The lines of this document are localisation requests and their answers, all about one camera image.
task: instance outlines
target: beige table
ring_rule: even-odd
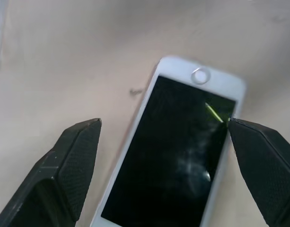
[[[0,68],[0,212],[63,129],[101,117],[89,226],[154,64],[168,54],[240,75],[242,117],[290,142],[290,0],[10,0]],[[265,227],[233,152],[211,227]]]

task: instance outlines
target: white smartphone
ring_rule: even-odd
[[[206,227],[245,92],[233,75],[162,58],[91,226]]]

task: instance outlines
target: phone frame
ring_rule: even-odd
[[[197,84],[194,82],[194,80],[192,80],[191,74],[198,68],[202,68],[210,72],[210,79],[208,82],[204,84]],[[235,109],[232,116],[238,117],[240,114],[242,103],[243,103],[244,96],[246,93],[246,84],[243,80],[231,74],[228,74],[226,72],[215,70],[211,67],[205,67],[199,64],[198,62],[190,62],[180,57],[167,56],[167,57],[162,58],[155,68],[155,71],[148,84],[143,100],[140,104],[140,107],[136,111],[135,117],[130,125],[129,131],[125,137],[124,143],[122,144],[118,162],[112,172],[111,178],[104,192],[104,195],[101,199],[101,202],[97,207],[97,210],[93,217],[93,221],[90,225],[91,227],[121,227],[109,220],[102,218],[101,214],[106,204],[106,201],[109,197],[109,194],[112,190],[113,184],[117,178],[118,172],[120,171],[120,168],[126,156],[127,150],[134,137],[138,124],[141,120],[145,107],[147,105],[147,102],[149,100],[149,97],[151,95],[151,92],[154,88],[154,85],[159,75],[168,79],[172,79],[179,83],[183,83],[183,84],[231,99],[236,102]],[[215,202],[217,190],[219,188],[219,185],[222,180],[224,170],[226,167],[229,145],[230,145],[230,138],[229,138],[229,135],[227,135],[227,138],[224,142],[224,146],[222,149],[222,154],[221,154],[220,161],[217,167],[217,171],[215,174],[215,178],[213,180],[213,184],[210,190],[209,198],[207,200],[207,204],[204,210],[200,227],[208,226],[208,222],[209,222],[212,210],[213,210],[213,204]]]

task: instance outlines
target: phone screen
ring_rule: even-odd
[[[198,227],[235,102],[159,76],[101,217]]]

